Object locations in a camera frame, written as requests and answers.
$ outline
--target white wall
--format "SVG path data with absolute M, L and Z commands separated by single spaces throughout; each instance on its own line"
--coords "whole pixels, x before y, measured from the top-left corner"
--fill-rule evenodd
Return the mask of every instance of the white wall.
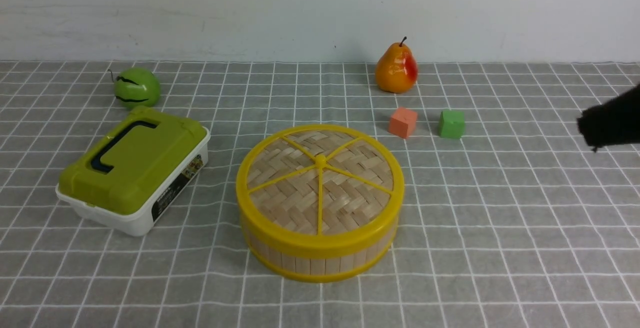
M 0 59 L 640 60 L 640 0 L 0 0 Z

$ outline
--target gray checkered tablecloth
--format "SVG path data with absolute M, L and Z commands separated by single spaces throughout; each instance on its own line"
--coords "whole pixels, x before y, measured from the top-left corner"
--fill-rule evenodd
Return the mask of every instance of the gray checkered tablecloth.
M 57 200 L 66 165 L 128 113 L 106 69 L 153 69 L 158 108 L 210 128 L 210 161 L 145 237 Z M 638 64 L 421 64 L 401 95 L 373 64 L 0 62 L 2 328 L 637 328 L 640 159 L 590 152 L 581 109 Z M 408 140 L 387 132 L 403 106 Z M 466 136 L 437 137 L 442 109 Z M 379 140 L 407 184 L 392 250 L 350 280 L 283 280 L 247 251 L 234 180 L 293 125 Z

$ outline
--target plastic storage box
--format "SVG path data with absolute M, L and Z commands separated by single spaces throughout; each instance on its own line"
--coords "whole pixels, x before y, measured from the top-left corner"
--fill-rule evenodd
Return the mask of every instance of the plastic storage box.
M 145 235 L 207 164 L 209 139 L 198 121 L 136 107 L 62 171 L 55 193 L 85 219 Z

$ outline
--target black object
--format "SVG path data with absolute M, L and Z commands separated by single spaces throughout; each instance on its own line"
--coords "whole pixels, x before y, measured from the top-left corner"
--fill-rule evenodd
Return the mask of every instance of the black object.
M 106 144 L 105 147 L 102 147 L 102 150 L 100 150 L 93 157 L 93 159 L 91 159 L 91 168 L 93 168 L 96 171 L 103 172 L 103 173 L 109 173 L 110 171 L 112 171 L 112 169 L 114 169 L 113 166 L 108 166 L 108 165 L 102 163 L 102 161 L 100 161 L 100 160 L 105 155 L 105 153 L 107 153 L 110 149 L 112 149 L 116 145 L 116 143 L 118 143 L 119 140 L 121 140 L 122 137 L 124 137 L 126 134 L 128 134 L 128 132 L 131 131 L 135 126 L 145 126 L 145 127 L 148 127 L 148 128 L 156 128 L 158 125 L 154 125 L 153 123 L 149 123 L 149 122 L 145 122 L 145 121 L 132 122 L 129 126 L 126 126 L 126 128 L 124 128 L 124 130 L 122 130 L 116 137 L 114 137 L 112 140 L 110 140 L 109 143 Z
M 640 143 L 640 84 L 616 98 L 583 110 L 578 131 L 592 151 Z

